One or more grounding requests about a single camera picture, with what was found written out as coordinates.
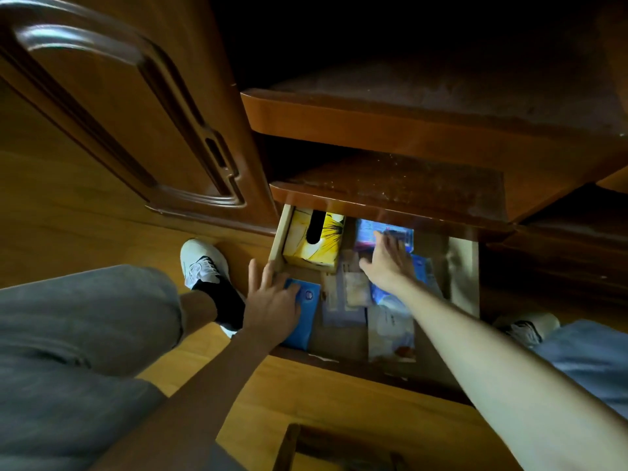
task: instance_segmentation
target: wooden floor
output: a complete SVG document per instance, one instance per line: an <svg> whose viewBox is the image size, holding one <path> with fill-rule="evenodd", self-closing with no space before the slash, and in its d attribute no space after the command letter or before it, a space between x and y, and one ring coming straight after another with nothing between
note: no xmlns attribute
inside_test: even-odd
<svg viewBox="0 0 628 471"><path fill-rule="evenodd" d="M272 243L269 237L149 212L122 182L1 85L0 188L0 287L130 263L165 271L183 291L179 248L200 237L218 245L235 285L246 290L248 260L265 261ZM171 395L226 343L218 327L208 325L142 376ZM388 446L416 469L518 469L471 407L276 357L268 357L249 380L218 440L248 469L271 470L292 422Z"/></svg>

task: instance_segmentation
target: left arm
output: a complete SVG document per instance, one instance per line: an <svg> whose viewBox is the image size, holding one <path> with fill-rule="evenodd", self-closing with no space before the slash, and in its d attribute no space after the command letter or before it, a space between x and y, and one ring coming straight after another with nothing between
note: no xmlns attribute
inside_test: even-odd
<svg viewBox="0 0 628 471"><path fill-rule="evenodd" d="M175 471L201 469L211 444L240 390L265 356L298 323L297 284L283 289L287 275L273 284L272 264L260 281L255 260L249 264L249 295L244 326L230 344L191 380L115 443L90 471Z"/></svg>

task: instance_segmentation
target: black sock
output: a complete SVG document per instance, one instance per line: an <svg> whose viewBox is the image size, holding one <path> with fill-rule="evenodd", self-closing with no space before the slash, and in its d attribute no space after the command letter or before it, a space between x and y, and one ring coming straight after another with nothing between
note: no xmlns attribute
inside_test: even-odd
<svg viewBox="0 0 628 471"><path fill-rule="evenodd" d="M200 279L192 291L203 291L216 304L216 322L224 328L236 332L242 328L244 301L226 277L218 276L219 283L209 283Z"/></svg>

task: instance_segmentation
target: left hand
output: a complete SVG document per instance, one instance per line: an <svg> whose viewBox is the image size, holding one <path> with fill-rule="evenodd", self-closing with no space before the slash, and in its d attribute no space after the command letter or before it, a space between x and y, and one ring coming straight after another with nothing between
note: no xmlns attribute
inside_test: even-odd
<svg viewBox="0 0 628 471"><path fill-rule="evenodd" d="M268 262L261 278L257 262L249 262L249 294L244 309L242 331L255 337L270 352L286 340L299 322L301 306L296 304L296 283L284 289L287 273L278 274L272 280L274 264Z"/></svg>

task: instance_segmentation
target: wooden drawer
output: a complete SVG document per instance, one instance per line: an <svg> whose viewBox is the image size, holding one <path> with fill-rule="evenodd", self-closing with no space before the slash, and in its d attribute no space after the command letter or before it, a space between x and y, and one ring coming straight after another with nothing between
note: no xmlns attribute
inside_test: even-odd
<svg viewBox="0 0 628 471"><path fill-rule="evenodd" d="M321 284L323 273L320 271L292 266L283 259L283 245L293 211L294 206L284 205L269 260L275 261L276 272L286 271L295 279ZM354 218L347 217L342 249L352 247L355 224ZM436 280L445 298L467 313L479 317L478 244L415 230L414 252L432 259ZM277 347L272 354L347 375L468 403L456 380L417 324L415 337L415 364L371 364L368 361L366 326L323 326L322 300L319 300L308 351Z"/></svg>

